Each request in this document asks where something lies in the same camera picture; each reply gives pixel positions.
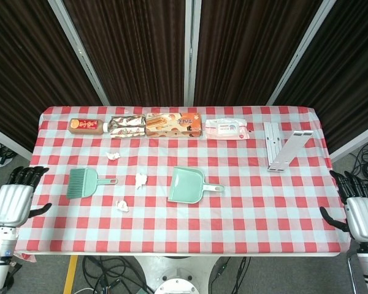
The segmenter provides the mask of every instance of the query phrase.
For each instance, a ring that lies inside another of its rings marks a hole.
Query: sauce bottle
[[[102,135],[108,132],[108,123],[100,119],[72,118],[68,130],[73,134]]]

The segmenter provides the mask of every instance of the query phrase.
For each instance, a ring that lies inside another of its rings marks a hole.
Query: green brush
[[[93,168],[73,168],[69,172],[67,198],[83,198],[92,196],[97,185],[114,185],[117,179],[98,179],[97,171]]]

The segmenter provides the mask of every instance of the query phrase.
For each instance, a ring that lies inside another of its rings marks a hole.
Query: bottle label
[[[98,128],[98,121],[96,119],[72,119],[71,127],[73,129],[95,130]]]

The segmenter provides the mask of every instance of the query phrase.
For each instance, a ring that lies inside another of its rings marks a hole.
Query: dustpan
[[[197,168],[174,167],[168,201],[196,203],[206,190],[223,192],[224,186],[205,183],[203,172]]]

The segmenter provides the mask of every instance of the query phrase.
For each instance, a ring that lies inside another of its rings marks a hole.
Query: brush bristles
[[[69,173],[67,189],[68,198],[79,198],[83,195],[83,183],[85,182],[85,169],[73,169]]]

